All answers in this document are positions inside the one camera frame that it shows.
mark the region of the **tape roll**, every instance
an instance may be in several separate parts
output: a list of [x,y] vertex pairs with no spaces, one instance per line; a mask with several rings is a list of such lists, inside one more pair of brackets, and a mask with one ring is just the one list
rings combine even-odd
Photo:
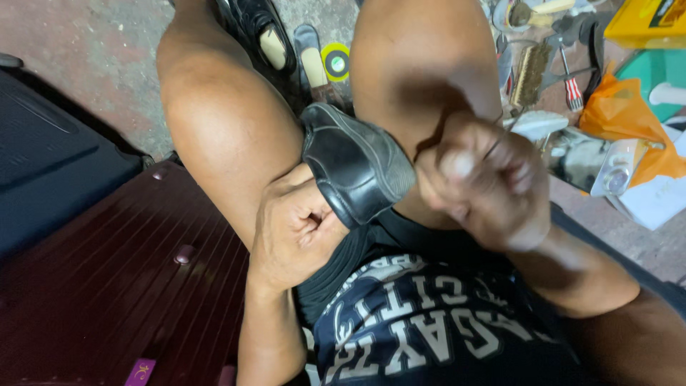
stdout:
[[350,50],[341,43],[330,43],[322,49],[322,62],[331,82],[345,80],[350,70]]

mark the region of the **green object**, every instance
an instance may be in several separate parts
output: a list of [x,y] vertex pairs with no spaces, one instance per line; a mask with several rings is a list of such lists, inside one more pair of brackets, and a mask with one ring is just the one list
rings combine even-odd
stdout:
[[641,97],[660,122],[683,108],[679,104],[650,104],[650,92],[662,82],[686,88],[686,49],[644,49],[637,52],[615,74],[617,79],[641,80]]

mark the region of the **fist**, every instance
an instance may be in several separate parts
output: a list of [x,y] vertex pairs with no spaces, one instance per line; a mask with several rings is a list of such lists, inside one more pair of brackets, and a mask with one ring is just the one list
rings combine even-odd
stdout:
[[449,117],[440,143],[417,157],[419,190],[484,248],[528,251],[550,229],[547,171],[526,138],[503,132],[471,115]]
[[302,163],[264,189],[248,274],[286,291],[323,267],[347,233]]

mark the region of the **black shoe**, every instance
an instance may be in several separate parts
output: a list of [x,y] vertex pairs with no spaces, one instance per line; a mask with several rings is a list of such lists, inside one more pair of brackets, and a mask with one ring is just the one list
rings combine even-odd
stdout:
[[226,30],[241,43],[249,53],[256,53],[259,60],[272,67],[260,47],[259,36],[273,26],[274,32],[285,48],[286,63],[279,71],[290,75],[296,69],[296,56],[283,29],[279,15],[271,0],[217,0],[222,17],[226,20]]
[[412,164],[384,129],[323,103],[310,104],[300,119],[303,161],[349,229],[393,206],[416,183]]

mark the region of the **concrete floor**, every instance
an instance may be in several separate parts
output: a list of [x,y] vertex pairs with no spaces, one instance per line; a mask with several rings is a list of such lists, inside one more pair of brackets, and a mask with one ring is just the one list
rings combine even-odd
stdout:
[[[354,0],[273,1],[289,33],[309,23],[318,30],[322,47],[333,41],[350,45],[358,12]],[[27,70],[153,158],[159,160],[173,149],[154,66],[157,43],[174,15],[168,1],[0,0],[0,8],[0,52],[22,58]],[[628,54],[606,44],[608,59],[621,62]],[[567,57],[572,69],[586,64],[579,44]],[[587,78],[579,77],[578,82],[583,89]],[[335,86],[349,95],[349,82]],[[562,84],[548,89],[538,107],[567,114]],[[574,115],[568,116],[575,121]],[[572,218],[659,278],[676,281],[686,275],[686,212],[651,232],[604,199],[581,196],[555,179],[551,197]]]

